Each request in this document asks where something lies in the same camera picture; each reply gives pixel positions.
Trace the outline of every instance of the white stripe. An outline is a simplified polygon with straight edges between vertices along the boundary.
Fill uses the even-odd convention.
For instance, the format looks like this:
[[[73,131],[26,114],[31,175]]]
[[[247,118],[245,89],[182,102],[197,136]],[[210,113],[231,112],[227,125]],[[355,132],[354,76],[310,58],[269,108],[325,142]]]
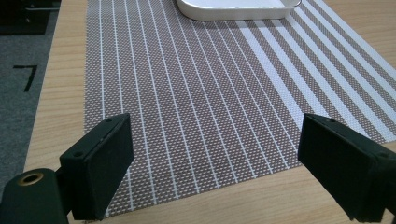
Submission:
[[[117,25],[116,25],[116,13],[114,12],[114,1],[111,1],[113,9],[113,27],[114,27],[114,40],[116,42],[116,59],[117,59],[117,74],[119,77],[119,94],[120,94],[120,107],[121,113],[123,113],[123,101],[122,101],[122,85],[121,85],[121,74],[120,74],[120,56],[119,56],[119,41],[117,40]]]
[[[219,52],[218,52],[218,50],[217,50],[217,48],[216,48],[215,43],[213,43],[212,36],[211,36],[210,33],[207,31],[207,28],[206,28],[206,25],[205,25],[204,22],[202,22],[202,25],[205,27],[206,33],[207,33],[207,35],[209,36],[210,42],[211,42],[211,44],[212,44],[212,46],[213,46],[213,49],[215,50],[216,54],[218,55],[218,58],[219,58],[219,60],[220,60],[220,62],[221,62],[221,66],[223,67],[225,74],[228,76],[228,71],[227,71],[227,69],[226,69],[225,66],[224,66],[224,63],[223,63],[223,61],[222,61],[222,59],[221,59],[221,57],[220,57],[220,55],[219,55]],[[238,132],[238,130],[236,129],[235,123],[233,122],[233,117],[231,116],[230,110],[229,110],[229,108],[228,108],[228,106],[227,106],[227,102],[225,101],[224,96],[223,96],[223,94],[222,94],[222,92],[221,92],[221,88],[220,88],[220,86],[219,86],[219,83],[218,83],[218,81],[216,80],[216,76],[215,76],[214,73],[213,73],[213,70],[212,70],[211,65],[210,65],[210,61],[208,61],[207,59],[206,59],[206,61],[207,61],[207,65],[208,65],[209,68],[210,68],[210,73],[212,74],[212,77],[213,77],[213,79],[215,80],[216,86],[218,87],[218,90],[219,90],[219,93],[220,93],[220,96],[221,96],[221,100],[222,100],[222,102],[224,103],[224,106],[225,106],[225,108],[226,108],[226,110],[227,110],[228,116],[229,116],[229,118],[230,118],[230,122],[231,122],[231,124],[233,125],[233,130],[234,130],[235,133],[236,133],[236,137],[238,138],[239,144],[241,145],[242,151],[243,151],[243,153],[244,153],[244,155],[245,155],[245,159],[247,160],[247,165],[248,165],[248,167],[249,167],[249,169],[250,169],[250,172],[252,173],[253,177],[256,178],[257,176],[256,176],[256,174],[255,174],[255,172],[254,172],[253,167],[251,166],[250,159],[248,158],[248,154],[247,154],[247,152],[245,151],[245,146],[244,146],[244,144],[243,144],[243,142],[242,142],[242,140],[241,140],[241,137],[239,136],[239,132]]]
[[[174,176],[174,172],[173,172],[171,155],[170,155],[169,147],[168,147],[167,140],[166,140],[165,129],[163,127],[163,116],[162,116],[161,109],[160,109],[160,103],[158,101],[157,90],[155,88],[155,81],[154,81],[154,76],[153,76],[153,73],[152,73],[150,57],[149,57],[149,47],[148,47],[148,43],[147,43],[147,40],[146,40],[146,34],[145,34],[145,29],[144,29],[144,25],[143,25],[143,21],[142,21],[142,15],[141,15],[141,11],[140,11],[140,6],[139,6],[139,3],[138,3],[138,0],[136,0],[136,4],[137,4],[137,11],[139,12],[140,27],[142,28],[143,40],[144,40],[144,43],[145,43],[146,56],[148,57],[148,68],[149,68],[149,72],[150,72],[150,75],[151,75],[152,86],[153,86],[153,89],[154,89],[155,100],[156,100],[157,110],[158,110],[158,117],[160,118],[161,130],[163,132],[163,141],[165,143],[166,156],[167,156],[167,159],[168,159],[168,162],[169,162],[169,169],[170,169],[170,172],[171,172],[171,178],[172,178],[172,183],[173,183],[173,187],[174,187],[175,197],[178,199],[177,185],[176,185],[176,180],[175,180],[175,176]],[[157,198],[153,198],[153,201],[154,201],[154,204],[157,204]]]
[[[103,38],[102,38],[102,0],[99,0],[99,42],[100,42],[100,75],[102,87],[102,119],[105,119],[105,81],[103,69]]]
[[[316,0],[320,6],[347,34],[359,45],[361,48],[370,55],[388,74],[395,77],[396,70],[385,59],[376,52],[361,36],[356,33],[349,25],[344,22],[331,8],[329,8],[322,0]]]
[[[317,19],[327,28],[327,30],[330,31],[330,33],[337,39],[343,47],[358,61],[360,62],[360,65],[367,71],[368,74],[370,74],[371,77],[373,77],[373,80],[375,80],[382,88],[384,91],[386,91],[390,97],[393,98],[393,100],[396,99],[396,90],[393,89],[388,82],[380,76],[376,70],[368,63],[365,62],[364,58],[361,57],[361,55],[352,47],[350,44],[340,35],[338,32],[318,13],[315,11],[315,9],[306,2],[304,4],[315,16]],[[352,76],[361,84],[361,86],[368,92],[370,96],[373,97],[373,99],[381,105],[380,107],[384,110],[384,112],[388,115],[388,117],[395,122],[396,121],[396,114],[394,109],[389,106],[389,104],[380,96],[376,90],[364,79],[364,77],[360,76],[359,71],[357,71],[352,64],[349,63],[349,61],[342,55],[341,52],[339,52],[338,49],[334,50],[336,52],[336,57],[337,59],[340,59],[341,63],[346,63],[346,68],[348,69],[349,73],[351,73]]]
[[[296,13],[302,18],[303,21],[310,27],[310,29],[319,37],[320,41],[324,43],[326,48],[328,48],[332,54],[337,58],[344,58],[341,52],[338,51],[333,45],[332,42],[324,35],[318,27],[312,24],[312,21],[309,20],[305,16],[305,14],[301,10],[295,10]],[[343,75],[340,74],[338,69],[332,64],[332,62],[326,57],[326,55],[320,50],[320,48],[312,41],[311,37],[307,35],[304,40],[309,43],[310,48],[315,52],[321,62],[332,72],[334,79],[340,84],[340,86],[346,91],[346,93],[350,96],[350,99],[355,103],[357,108],[363,113],[363,115],[372,122],[373,126],[378,130],[378,132],[382,135],[382,137],[387,141],[391,141],[394,139],[394,134],[388,129],[388,127],[382,122],[382,120],[373,112],[373,110],[368,106],[361,96],[356,93],[356,91],[352,88],[349,82],[344,78]]]
[[[204,143],[205,153],[206,153],[206,157],[207,157],[207,159],[209,161],[210,170],[212,171],[213,180],[215,181],[216,188],[219,189],[220,188],[219,181],[218,181],[218,178],[216,177],[215,168],[213,167],[213,162],[212,162],[212,159],[210,157],[209,149],[207,148],[207,145],[206,145],[204,132],[202,130],[201,123],[200,123],[200,121],[198,119],[198,115],[197,115],[197,112],[195,110],[195,105],[194,105],[194,102],[192,100],[192,96],[191,96],[191,93],[190,93],[189,85],[187,84],[186,77],[184,76],[184,71],[183,71],[183,67],[181,65],[180,57],[178,56],[175,40],[174,40],[173,35],[172,35],[172,31],[171,31],[171,28],[170,28],[170,25],[169,25],[169,22],[168,22],[168,19],[167,19],[167,16],[166,16],[165,9],[163,8],[163,2],[160,1],[160,4],[161,4],[161,8],[163,10],[163,14],[165,15],[164,17],[165,17],[166,26],[168,27],[168,32],[169,32],[169,35],[171,37],[172,45],[174,47],[175,54],[177,56],[177,62],[178,62],[178,66],[179,66],[179,68],[181,70],[181,75],[183,76],[184,85],[186,86],[187,94],[189,95],[189,98],[190,98],[190,104],[191,104],[192,111],[193,111],[194,116],[195,116],[195,121],[197,123],[198,129],[199,129],[199,132],[200,132],[200,135],[201,135],[201,139],[202,139],[202,141]]]
[[[159,46],[160,46],[161,56],[163,57],[163,66],[164,66],[164,68],[165,68],[166,77],[167,77],[167,79],[168,79],[169,88],[170,88],[170,90],[171,90],[172,99],[173,99],[174,106],[175,106],[175,110],[176,110],[176,114],[177,114],[178,126],[179,126],[179,128],[180,128],[180,130],[181,130],[181,135],[182,135],[182,137],[183,137],[184,148],[186,149],[187,158],[189,159],[189,164],[190,164],[190,169],[191,169],[191,176],[192,176],[192,179],[193,179],[193,181],[194,181],[195,189],[196,189],[197,193],[199,193],[200,190],[199,190],[199,186],[198,186],[197,179],[196,179],[196,177],[195,177],[195,172],[194,172],[194,167],[193,167],[193,165],[192,165],[192,160],[191,160],[191,156],[190,156],[189,146],[188,146],[188,144],[187,144],[187,139],[186,139],[186,136],[185,136],[185,134],[184,134],[183,124],[182,124],[182,122],[181,122],[180,114],[179,114],[179,112],[178,112],[177,101],[176,101],[175,93],[174,93],[174,90],[173,90],[173,87],[172,87],[172,81],[171,81],[171,79],[170,79],[170,77],[169,77],[169,71],[168,71],[168,67],[167,67],[167,64],[166,64],[165,56],[163,55],[163,44],[162,44],[162,42],[161,42],[160,35],[158,34],[157,22],[156,22],[156,20],[155,20],[155,18],[154,18],[154,13],[153,13],[153,11],[152,11],[151,3],[150,3],[149,0],[148,0],[148,5],[149,5],[149,10],[150,10],[150,12],[151,12],[151,17],[152,17],[152,21],[153,21],[153,24],[154,24],[155,33],[156,33],[156,35],[157,35],[158,44],[159,44]]]
[[[319,70],[315,67],[315,65],[311,62],[308,56],[304,53],[304,51],[300,48],[294,38],[289,34],[285,27],[282,26],[280,21],[273,21],[274,25],[277,27],[277,30],[289,44],[289,46],[293,49],[296,55],[299,56],[301,62],[304,64],[305,68],[309,71],[312,78],[318,83],[320,88],[326,94],[328,99],[332,102],[335,109],[338,110],[338,114],[344,119],[346,124],[349,127],[354,127],[354,129],[362,133],[363,135],[368,136],[367,132],[361,127],[359,122],[355,119],[352,113],[349,111],[347,106],[341,100],[341,98],[337,95],[337,93],[332,89],[327,80],[320,74]],[[297,26],[297,23],[291,23],[292,26]]]
[[[278,95],[283,101],[283,104],[288,109],[291,117],[293,118],[297,127],[301,130],[303,126],[303,111],[297,105],[294,97],[290,94],[288,88],[285,86],[283,80],[279,77],[279,74],[275,70],[274,66],[271,64],[270,59],[262,50],[259,42],[257,42],[256,37],[250,32],[248,26],[244,21],[236,21],[236,24],[240,28],[245,39],[249,43],[251,49],[259,60],[262,68],[265,70],[266,75],[270,78],[272,84],[274,85]]]
[[[152,177],[152,171],[151,171],[151,162],[149,158],[149,146],[148,146],[148,141],[146,137],[146,126],[145,126],[145,119],[143,115],[143,108],[142,108],[142,102],[140,100],[140,90],[139,90],[139,83],[137,80],[137,72],[136,72],[136,66],[135,66],[135,60],[134,60],[134,46],[132,44],[132,35],[131,35],[131,24],[129,23],[129,15],[128,15],[128,7],[126,4],[126,0],[124,0],[124,5],[125,5],[125,15],[126,15],[126,22],[128,26],[128,36],[129,36],[129,45],[131,46],[131,57],[132,57],[132,62],[133,62],[133,69],[134,69],[134,81],[136,85],[136,93],[137,93],[137,101],[139,103],[139,114],[140,114],[140,120],[142,122],[142,133],[143,133],[143,139],[145,143],[145,150],[146,150],[146,158],[148,161],[148,175],[149,175],[149,181],[150,181],[150,187],[151,187],[151,194],[154,202],[157,201],[156,196],[155,196],[155,188],[154,188],[154,178]],[[132,201],[132,186],[129,187],[129,191],[131,194],[131,210],[134,210],[134,204]]]
[[[241,70],[240,70],[240,68],[239,68],[239,66],[238,66],[238,64],[237,64],[237,62],[235,61],[235,58],[233,57],[233,54],[231,53],[230,49],[228,48],[227,42],[224,40],[224,37],[223,37],[221,31],[219,30],[219,27],[217,26],[216,23],[215,23],[215,25],[216,25],[216,28],[218,29],[219,35],[220,35],[220,37],[221,37],[221,40],[223,41],[224,45],[226,46],[226,48],[227,48],[227,50],[228,50],[228,52],[229,52],[229,55],[230,55],[231,58],[233,59],[233,64],[235,64],[236,68],[238,69],[238,73],[239,73],[240,77],[242,78],[242,80],[244,81],[245,86],[247,87],[247,91],[248,91],[248,93],[250,94],[250,97],[251,97],[251,99],[253,100],[254,105],[255,105],[256,108],[257,108],[257,111],[258,111],[258,112],[260,113],[260,115],[262,116],[262,119],[263,119],[263,122],[264,122],[264,124],[265,124],[265,127],[267,128],[269,134],[271,135],[271,137],[272,137],[272,139],[273,139],[273,141],[274,141],[274,144],[275,144],[275,146],[276,146],[276,149],[277,149],[277,152],[279,153],[280,158],[282,159],[282,161],[283,161],[283,163],[285,164],[285,166],[289,169],[290,167],[288,166],[288,163],[285,161],[285,157],[283,156],[282,151],[280,150],[279,145],[277,144],[277,141],[275,140],[275,138],[274,138],[274,136],[273,136],[271,130],[269,129],[269,127],[268,127],[268,125],[267,125],[267,122],[266,122],[264,116],[262,115],[262,111],[260,110],[260,107],[257,105],[257,102],[256,102],[256,100],[255,100],[253,94],[251,93],[251,90],[250,90],[248,84],[247,84],[246,81],[245,81],[244,75],[242,74],[242,72],[241,72]],[[241,100],[239,99],[239,95],[238,95],[238,93],[237,93],[237,91],[236,91],[236,89],[235,89],[235,86],[233,85],[233,81],[231,80],[230,76],[228,75],[228,72],[227,72],[226,74],[227,74],[228,80],[230,81],[231,86],[233,87],[233,92],[235,93],[236,99],[238,100],[238,103],[239,103],[239,105],[241,106],[242,111],[244,112],[244,115],[245,115],[245,117],[246,117],[246,119],[247,119],[248,126],[249,126],[251,132],[253,133],[253,136],[254,136],[254,138],[255,138],[255,140],[256,140],[256,143],[257,143],[257,145],[258,145],[258,147],[259,147],[259,149],[260,149],[260,152],[262,153],[262,156],[263,156],[263,158],[264,158],[264,160],[265,160],[265,163],[266,163],[266,165],[267,165],[267,167],[268,167],[268,170],[269,170],[270,173],[272,174],[272,173],[273,173],[273,170],[272,170],[272,167],[271,167],[270,163],[269,163],[268,160],[267,160],[267,157],[265,156],[264,150],[263,150],[263,148],[262,148],[262,143],[259,141],[259,138],[257,137],[256,132],[254,131],[253,126],[251,125],[251,122],[250,122],[250,119],[249,119],[249,117],[248,117],[248,114],[247,114],[247,112],[245,111],[245,108],[243,107],[243,105],[242,105],[242,103],[241,103]]]
[[[265,91],[264,87],[262,86],[261,82],[259,81],[256,72],[255,72],[254,69],[252,68],[250,62],[248,61],[247,56],[245,55],[244,50],[243,50],[243,49],[241,48],[241,46],[239,45],[238,41],[236,40],[235,36],[233,35],[233,32],[231,31],[230,33],[231,33],[231,35],[233,36],[233,40],[235,41],[235,43],[236,43],[236,45],[238,46],[239,50],[241,51],[242,55],[244,56],[244,59],[245,59],[245,61],[247,62],[248,66],[249,66],[249,68],[250,68],[250,71],[252,72],[253,76],[256,78],[256,81],[257,81],[257,83],[259,84],[260,89],[262,90],[262,93],[263,93],[263,95],[265,96],[265,99],[267,100],[268,104],[271,106],[271,109],[273,110],[274,114],[276,115],[276,118],[277,118],[278,122],[279,122],[280,125],[282,126],[282,129],[283,129],[284,133],[285,133],[286,136],[288,137],[291,146],[294,148],[294,151],[297,152],[297,148],[296,148],[296,146],[293,144],[293,141],[291,140],[291,137],[290,137],[288,131],[286,130],[286,127],[285,127],[285,125],[283,124],[282,119],[281,119],[281,118],[279,117],[279,115],[277,114],[276,109],[275,109],[273,103],[271,102],[270,97],[268,96],[267,92]],[[268,123],[267,123],[267,121],[266,121],[264,115],[262,114],[262,111],[261,111],[259,108],[258,108],[258,110],[259,110],[259,112],[260,112],[260,116],[262,117],[262,120],[263,120],[263,122],[264,122],[264,124],[265,124],[267,130],[270,130],[270,127],[269,127],[269,125],[268,125]]]
[[[128,177],[128,190],[129,190],[129,201],[131,202],[129,205],[131,206],[130,209],[131,211],[134,211],[134,197],[132,195],[132,180],[131,180],[131,172],[129,171],[130,167],[128,170],[126,170],[126,174]]]
[[[177,22],[178,22],[178,25],[180,27],[181,33],[183,34],[184,41],[185,41],[185,43],[187,45],[187,49],[189,51],[189,54],[190,54],[190,57],[191,57],[191,60],[192,60],[192,64],[194,65],[194,69],[196,71],[196,74],[199,75],[199,71],[198,71],[197,65],[196,65],[195,60],[193,59],[193,56],[192,56],[192,53],[191,53],[191,48],[190,48],[189,42],[187,41],[186,34],[184,33],[184,29],[183,29],[183,27],[181,25],[181,22],[180,22],[180,17],[179,17],[178,11],[175,8],[175,4],[172,4],[172,6],[173,6],[174,13],[177,15]],[[192,28],[193,28],[193,31],[195,32],[195,35],[197,35],[195,27],[193,25],[192,25]],[[236,176],[236,173],[235,173],[235,171],[233,169],[233,164],[231,163],[230,155],[228,154],[227,147],[225,146],[225,143],[224,143],[224,139],[222,138],[221,131],[219,129],[219,125],[218,125],[215,113],[213,112],[213,109],[212,109],[212,105],[210,104],[210,101],[209,101],[209,99],[207,97],[207,92],[206,92],[206,90],[204,88],[204,83],[201,80],[201,76],[198,76],[198,78],[199,78],[199,81],[200,81],[200,84],[201,84],[201,88],[202,88],[202,90],[203,90],[203,92],[205,94],[205,99],[206,99],[206,102],[208,104],[208,107],[209,107],[209,110],[210,110],[210,114],[212,115],[212,119],[215,122],[216,130],[218,131],[219,139],[220,139],[221,145],[223,146],[224,153],[225,153],[226,158],[227,158],[227,162],[230,165],[231,173],[233,175],[233,180],[235,181],[235,183],[238,183],[238,177]]]
[[[288,70],[289,77],[293,79],[294,83],[296,84],[300,92],[303,94],[305,100],[314,110],[314,113],[324,117],[329,117],[329,114],[327,113],[326,109],[318,100],[317,96],[312,92],[311,88],[306,84],[305,80],[297,71],[297,68],[291,62],[288,55],[285,53],[285,51],[280,47],[279,43],[276,41],[276,38],[267,28],[265,29],[262,28],[263,26],[265,26],[264,22],[263,21],[254,21],[254,22],[256,23],[257,27],[259,27],[262,36],[267,40],[269,46],[274,50],[274,53],[276,54],[277,58],[281,59],[280,61],[282,62],[283,66],[286,68],[286,70]]]

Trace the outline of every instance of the wooden table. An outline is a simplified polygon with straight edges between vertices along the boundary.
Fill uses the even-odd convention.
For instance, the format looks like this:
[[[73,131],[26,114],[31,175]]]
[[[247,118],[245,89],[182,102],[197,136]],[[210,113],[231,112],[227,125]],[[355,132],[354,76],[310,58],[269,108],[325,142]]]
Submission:
[[[83,135],[86,2],[63,0],[25,170],[56,170]],[[396,67],[396,1],[326,0]],[[386,147],[396,150],[396,143]],[[387,212],[384,223],[393,215]],[[304,167],[160,204],[101,223],[349,223]]]

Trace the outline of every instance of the black device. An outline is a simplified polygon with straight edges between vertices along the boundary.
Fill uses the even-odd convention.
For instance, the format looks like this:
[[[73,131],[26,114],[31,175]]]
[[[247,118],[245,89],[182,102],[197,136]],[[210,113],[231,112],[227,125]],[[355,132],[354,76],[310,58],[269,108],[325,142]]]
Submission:
[[[129,114],[101,121],[61,157],[61,168],[35,169],[5,187],[0,223],[68,223],[103,219],[134,160]]]
[[[396,153],[334,119],[304,115],[298,159],[352,220],[396,215]]]

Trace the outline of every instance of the round hole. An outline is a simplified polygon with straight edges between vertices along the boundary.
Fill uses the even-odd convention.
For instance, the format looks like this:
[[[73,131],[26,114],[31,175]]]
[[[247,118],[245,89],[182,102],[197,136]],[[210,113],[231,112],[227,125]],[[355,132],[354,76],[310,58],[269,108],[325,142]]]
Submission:
[[[21,186],[29,186],[37,183],[44,177],[43,173],[32,173],[29,175],[26,175],[22,177],[19,181],[18,184]]]
[[[75,152],[75,154],[73,154],[74,157],[80,157],[82,156],[84,153],[82,152]]]

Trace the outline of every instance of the woven placemat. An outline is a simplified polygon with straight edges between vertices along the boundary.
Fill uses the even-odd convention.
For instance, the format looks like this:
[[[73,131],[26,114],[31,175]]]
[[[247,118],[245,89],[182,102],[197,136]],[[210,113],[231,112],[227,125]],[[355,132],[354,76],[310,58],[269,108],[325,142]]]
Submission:
[[[300,165],[303,113],[396,140],[396,72],[322,1],[285,20],[192,21],[175,1],[89,0],[85,130],[132,116],[108,216]]]

